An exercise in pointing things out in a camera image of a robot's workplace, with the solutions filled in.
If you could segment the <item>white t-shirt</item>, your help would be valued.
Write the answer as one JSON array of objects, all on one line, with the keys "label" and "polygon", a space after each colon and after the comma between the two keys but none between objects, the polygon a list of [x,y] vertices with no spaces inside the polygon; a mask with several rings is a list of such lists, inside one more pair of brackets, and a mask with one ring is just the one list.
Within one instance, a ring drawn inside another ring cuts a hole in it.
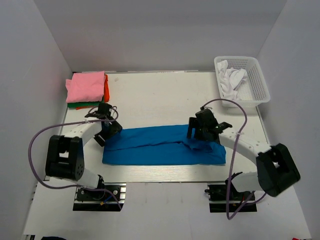
[{"label": "white t-shirt", "polygon": [[248,80],[247,71],[243,68],[229,68],[227,60],[217,63],[217,71],[223,97],[228,100],[239,100],[238,88]]}]

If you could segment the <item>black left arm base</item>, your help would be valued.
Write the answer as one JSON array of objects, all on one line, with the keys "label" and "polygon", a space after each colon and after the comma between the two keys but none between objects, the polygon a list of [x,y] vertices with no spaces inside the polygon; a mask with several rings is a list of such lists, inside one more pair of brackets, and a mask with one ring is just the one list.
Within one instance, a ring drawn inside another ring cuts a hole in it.
[{"label": "black left arm base", "polygon": [[76,189],[73,211],[76,212],[120,212],[125,203],[126,183],[105,183],[104,187],[110,191],[88,191]]}]

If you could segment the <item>blue t-shirt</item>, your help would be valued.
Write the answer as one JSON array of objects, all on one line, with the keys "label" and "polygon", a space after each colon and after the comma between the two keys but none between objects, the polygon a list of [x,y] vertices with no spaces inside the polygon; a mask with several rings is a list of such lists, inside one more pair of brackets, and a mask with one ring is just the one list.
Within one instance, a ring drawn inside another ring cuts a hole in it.
[{"label": "blue t-shirt", "polygon": [[105,142],[102,163],[120,166],[224,165],[226,150],[187,138],[187,125],[124,129]]}]

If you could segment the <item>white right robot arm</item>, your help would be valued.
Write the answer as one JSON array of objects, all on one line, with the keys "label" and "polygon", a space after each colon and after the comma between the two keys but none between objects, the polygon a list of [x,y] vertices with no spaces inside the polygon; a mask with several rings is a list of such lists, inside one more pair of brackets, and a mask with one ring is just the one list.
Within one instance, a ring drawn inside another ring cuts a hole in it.
[{"label": "white right robot arm", "polygon": [[233,148],[255,164],[255,171],[233,174],[231,180],[226,181],[231,190],[238,193],[263,191],[276,197],[301,179],[284,144],[269,145],[247,137],[227,122],[218,123],[209,109],[202,109],[189,118],[187,138]]}]

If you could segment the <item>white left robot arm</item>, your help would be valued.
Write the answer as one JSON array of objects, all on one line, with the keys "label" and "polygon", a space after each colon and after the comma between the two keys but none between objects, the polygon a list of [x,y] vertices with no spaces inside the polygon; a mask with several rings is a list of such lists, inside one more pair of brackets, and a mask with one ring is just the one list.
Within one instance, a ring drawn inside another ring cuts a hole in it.
[{"label": "white left robot arm", "polygon": [[85,115],[83,123],[77,123],[64,135],[53,135],[49,139],[45,174],[88,189],[98,189],[102,179],[85,167],[84,147],[91,139],[104,147],[107,140],[122,131],[113,113],[118,113],[115,106],[101,103],[96,111]]}]

